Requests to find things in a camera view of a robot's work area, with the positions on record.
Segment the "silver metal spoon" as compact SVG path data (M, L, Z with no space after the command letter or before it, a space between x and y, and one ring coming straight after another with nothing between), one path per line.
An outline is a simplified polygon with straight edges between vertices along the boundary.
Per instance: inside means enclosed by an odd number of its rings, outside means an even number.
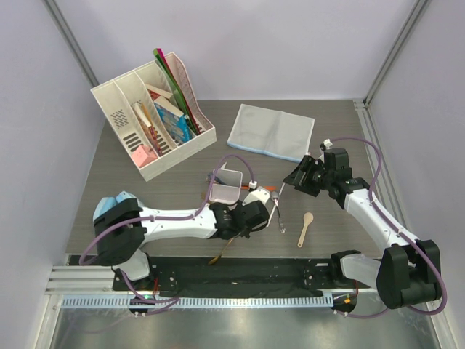
M280 199L280 194L276 191L273 191L271 192L270 194L270 198L273 200L274 204L275 204L275 211L278 215L278 226L279 226L279 231L281 233L285 233L286 232L286 228L283 224L283 220L282 220L282 217L281 217L281 214L280 214L280 209L279 209L279 199Z

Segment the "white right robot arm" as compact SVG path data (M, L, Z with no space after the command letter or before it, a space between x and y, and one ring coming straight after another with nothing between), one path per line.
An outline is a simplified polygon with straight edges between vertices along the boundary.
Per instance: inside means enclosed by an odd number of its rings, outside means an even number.
M383 253L380 260L359 252L338 253L337 263L328 269L334 286L346 286L353 279L359 281L375 289L389 309L442 297L438 246L431 240L420 240L400 226L369 191L369 184L352 176L345 149L326 150L320 159L304 156L284 183L314 197L327 191L361 224Z

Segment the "blue plastic knife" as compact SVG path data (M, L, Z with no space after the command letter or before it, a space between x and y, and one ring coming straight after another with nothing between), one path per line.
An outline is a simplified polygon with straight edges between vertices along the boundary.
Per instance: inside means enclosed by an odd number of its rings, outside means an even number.
M206 182L210 182L211 180L213 180L214 182L217 181L217 177L216 176L213 176L212 173L208 173L207 176L206 176Z

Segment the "orange plastic utensil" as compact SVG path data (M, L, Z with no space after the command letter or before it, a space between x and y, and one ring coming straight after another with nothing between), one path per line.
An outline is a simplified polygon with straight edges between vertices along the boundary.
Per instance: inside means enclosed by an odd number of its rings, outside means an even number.
M275 186L263 186L264 189L268 190L269 192L277 191L277 187ZM242 185L241 190L249 190L250 187L248 185Z

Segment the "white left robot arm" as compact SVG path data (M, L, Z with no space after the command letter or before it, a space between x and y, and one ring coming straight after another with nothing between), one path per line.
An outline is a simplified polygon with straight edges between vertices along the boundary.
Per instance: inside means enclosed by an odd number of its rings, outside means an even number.
M122 270L136 288L149 289L155 273L142 246L171 238L248 238L268 224L269 200L268 194L258 198L249 193L229 206L215 202L202 209L159 210L141 206L127 192L102 198L93 216L97 256L91 262Z

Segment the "white utensil container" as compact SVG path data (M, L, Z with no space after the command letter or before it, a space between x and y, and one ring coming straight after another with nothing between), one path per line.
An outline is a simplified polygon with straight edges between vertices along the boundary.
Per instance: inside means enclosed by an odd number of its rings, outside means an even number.
M218 169L209 194L209 201L232 205L240 197L243 173L231 169Z

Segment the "gold metal spoon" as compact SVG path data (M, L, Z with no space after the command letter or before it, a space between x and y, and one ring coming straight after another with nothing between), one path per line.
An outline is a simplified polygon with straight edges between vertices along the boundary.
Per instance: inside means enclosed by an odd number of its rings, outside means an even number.
M224 247L222 248L222 250L220 251L220 253L212 258L209 262L208 262L208 265L214 265L216 264L223 256L223 254L226 252L227 248L231 245L232 242L234 242L235 238L231 238L225 245Z

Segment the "white chopstick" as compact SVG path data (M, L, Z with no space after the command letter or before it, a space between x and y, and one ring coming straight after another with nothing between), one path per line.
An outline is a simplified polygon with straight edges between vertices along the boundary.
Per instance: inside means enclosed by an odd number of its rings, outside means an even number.
M279 209L279 203L280 203L280 195L284 189L284 183L281 185L279 191L273 191L270 193L270 199L272 200L273 204L275 205L274 206L274 209L272 211L272 213L270 214L270 218L269 218L269 221L268 221L268 224L270 224L271 222L271 219L272 219L272 215L273 213L276 213L277 216L278 216L278 227L279 227L279 231L281 233L285 233L286 232L286 228L283 224L283 219L281 217L281 214L280 214L280 209Z

